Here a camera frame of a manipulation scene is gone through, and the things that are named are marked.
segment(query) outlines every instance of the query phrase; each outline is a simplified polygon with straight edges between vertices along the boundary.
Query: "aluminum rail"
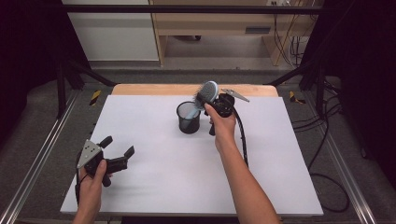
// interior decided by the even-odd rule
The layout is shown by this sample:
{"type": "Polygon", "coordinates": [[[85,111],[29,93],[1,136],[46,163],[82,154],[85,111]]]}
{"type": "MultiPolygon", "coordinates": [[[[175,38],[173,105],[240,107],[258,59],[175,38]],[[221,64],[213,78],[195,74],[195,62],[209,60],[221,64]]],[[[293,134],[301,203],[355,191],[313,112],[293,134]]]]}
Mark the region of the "aluminum rail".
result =
{"type": "MultiPolygon", "coordinates": [[[[316,115],[315,109],[315,100],[313,93],[311,91],[303,91],[303,95],[305,100],[308,102],[312,112],[316,115]]],[[[326,126],[320,125],[319,126],[321,134],[324,136],[326,126]]],[[[376,220],[375,217],[364,199],[363,194],[361,193],[361,189],[359,188],[358,183],[356,182],[355,177],[353,177],[352,172],[349,170],[346,161],[344,160],[343,156],[341,155],[340,150],[338,149],[337,145],[335,144],[334,139],[332,138],[331,132],[328,131],[325,145],[329,150],[329,154],[332,158],[334,163],[335,169],[337,170],[338,174],[340,175],[340,179],[343,181],[343,185],[346,189],[346,192],[349,196],[350,201],[352,202],[356,214],[358,215],[359,219],[361,220],[362,224],[375,224],[376,220]]]]}
{"type": "Polygon", "coordinates": [[[245,7],[183,5],[43,5],[47,10],[84,13],[216,13],[216,14],[304,14],[320,15],[342,12],[327,7],[245,7]]]}
{"type": "Polygon", "coordinates": [[[33,162],[32,166],[30,167],[29,172],[26,174],[25,178],[23,179],[20,187],[18,188],[17,192],[15,193],[14,197],[12,198],[11,202],[9,203],[7,209],[3,212],[2,216],[0,217],[1,224],[12,224],[17,219],[18,214],[20,213],[29,193],[31,192],[33,185],[35,184],[38,176],[44,164],[53,149],[53,146],[56,143],[56,140],[61,133],[64,124],[66,123],[75,102],[79,96],[79,91],[72,91],[69,99],[68,99],[68,107],[64,112],[64,115],[56,119],[54,125],[52,126],[47,139],[45,140],[43,146],[41,147],[40,151],[38,152],[37,156],[35,157],[35,161],[33,162]]]}

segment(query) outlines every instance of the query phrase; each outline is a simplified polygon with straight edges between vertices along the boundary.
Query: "hand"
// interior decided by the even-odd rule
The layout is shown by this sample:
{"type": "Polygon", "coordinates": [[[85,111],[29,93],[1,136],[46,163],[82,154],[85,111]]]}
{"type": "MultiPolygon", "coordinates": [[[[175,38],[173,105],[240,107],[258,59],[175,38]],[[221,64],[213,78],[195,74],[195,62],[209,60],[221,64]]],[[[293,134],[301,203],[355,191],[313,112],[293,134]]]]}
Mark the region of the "hand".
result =
{"type": "Polygon", "coordinates": [[[215,144],[218,151],[222,151],[224,148],[229,147],[230,144],[235,145],[235,115],[231,114],[228,118],[222,118],[215,108],[208,104],[205,104],[205,110],[215,125],[215,144]]]}
{"type": "Polygon", "coordinates": [[[80,190],[79,205],[76,217],[73,221],[76,223],[93,223],[101,207],[102,196],[102,179],[106,174],[107,163],[101,160],[93,179],[87,175],[85,168],[80,170],[80,190]]]}

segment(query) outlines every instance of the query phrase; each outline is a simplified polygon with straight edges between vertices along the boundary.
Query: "wrist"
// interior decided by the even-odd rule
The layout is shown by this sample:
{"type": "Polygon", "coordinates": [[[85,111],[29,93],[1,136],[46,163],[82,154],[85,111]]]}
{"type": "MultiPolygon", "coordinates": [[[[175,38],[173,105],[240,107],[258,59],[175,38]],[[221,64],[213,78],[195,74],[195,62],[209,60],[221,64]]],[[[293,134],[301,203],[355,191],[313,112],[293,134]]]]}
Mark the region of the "wrist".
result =
{"type": "Polygon", "coordinates": [[[92,223],[95,220],[96,215],[92,213],[92,211],[85,210],[81,207],[78,208],[76,216],[73,220],[73,224],[79,224],[79,223],[92,223]]]}

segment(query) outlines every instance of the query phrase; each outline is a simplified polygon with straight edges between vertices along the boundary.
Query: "hairbrush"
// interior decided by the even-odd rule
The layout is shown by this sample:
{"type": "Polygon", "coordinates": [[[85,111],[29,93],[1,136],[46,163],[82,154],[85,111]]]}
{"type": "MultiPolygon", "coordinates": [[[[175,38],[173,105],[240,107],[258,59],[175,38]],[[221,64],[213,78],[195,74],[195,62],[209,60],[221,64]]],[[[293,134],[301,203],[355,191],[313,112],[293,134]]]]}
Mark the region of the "hairbrush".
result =
{"type": "Polygon", "coordinates": [[[196,116],[199,110],[204,110],[205,103],[213,103],[219,94],[218,84],[214,81],[207,81],[202,85],[194,95],[194,105],[195,107],[186,116],[185,120],[181,124],[183,127],[189,126],[191,119],[196,116]]]}

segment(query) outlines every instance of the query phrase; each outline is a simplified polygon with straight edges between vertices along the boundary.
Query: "floor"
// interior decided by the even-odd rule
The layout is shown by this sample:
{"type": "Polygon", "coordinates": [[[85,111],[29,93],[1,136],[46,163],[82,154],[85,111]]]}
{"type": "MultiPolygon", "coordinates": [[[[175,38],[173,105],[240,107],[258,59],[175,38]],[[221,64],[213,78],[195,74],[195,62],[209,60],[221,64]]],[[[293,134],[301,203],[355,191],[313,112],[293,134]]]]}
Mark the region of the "floor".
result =
{"type": "MultiPolygon", "coordinates": [[[[127,66],[96,63],[94,67],[104,77],[123,83],[202,83],[213,79],[218,83],[263,84],[292,69],[292,66],[285,62],[280,66],[272,66],[268,52],[259,37],[202,36],[200,41],[196,41],[193,36],[173,36],[168,40],[165,56],[163,66],[150,63],[130,63],[127,66]]],[[[49,219],[50,223],[55,223],[55,220],[73,218],[59,212],[64,191],[70,186],[74,175],[70,167],[73,167],[74,155],[77,154],[81,142],[90,137],[106,101],[106,95],[111,93],[111,88],[97,83],[90,77],[83,78],[87,83],[83,91],[67,89],[68,96],[75,94],[77,100],[68,119],[60,124],[59,134],[52,136],[53,145],[47,144],[48,154],[43,152],[46,145],[43,143],[47,143],[47,135],[57,122],[56,83],[50,82],[29,93],[28,105],[19,124],[0,151],[0,184],[3,186],[0,209],[4,211],[2,218],[7,208],[15,205],[12,202],[16,196],[21,196],[22,202],[21,207],[16,206],[17,212],[14,214],[19,221],[45,223],[43,219],[49,219]],[[89,101],[96,90],[101,90],[102,95],[96,106],[90,106],[89,101]],[[38,164],[37,155],[44,155],[44,162],[41,166],[32,166],[38,164]],[[35,174],[29,179],[26,174],[32,173],[32,170],[35,170],[35,174]],[[30,187],[25,188],[28,193],[18,194],[21,191],[18,188],[26,180],[32,182],[30,187]]],[[[328,79],[333,85],[339,85],[337,78],[328,79]]],[[[290,100],[290,92],[293,91],[296,99],[309,102],[312,92],[300,91],[299,80],[300,77],[294,77],[277,87],[279,95],[284,98],[291,121],[314,116],[309,104],[290,100]]],[[[327,99],[331,96],[332,93],[326,92],[327,99]]],[[[313,158],[321,141],[320,127],[322,126],[306,132],[296,132],[306,162],[313,158]]],[[[361,193],[363,201],[351,198],[352,204],[345,212],[325,210],[323,217],[284,217],[283,222],[396,223],[396,192],[382,175],[375,161],[361,157],[359,143],[342,113],[337,113],[331,118],[330,127],[331,137],[336,143],[335,151],[342,155],[358,187],[358,192],[354,192],[353,195],[361,193]],[[373,219],[364,221],[359,217],[359,209],[362,207],[369,208],[366,212],[373,215],[373,219]]],[[[332,147],[334,146],[326,146],[319,154],[313,171],[322,172],[343,183],[343,172],[339,171],[339,165],[334,162],[332,147]]],[[[343,192],[337,186],[326,179],[313,177],[313,181],[323,204],[340,208],[346,203],[343,192]]],[[[98,220],[108,220],[108,217],[100,216],[98,220]]],[[[113,217],[111,223],[117,222],[120,222],[120,217],[113,217]]]]}

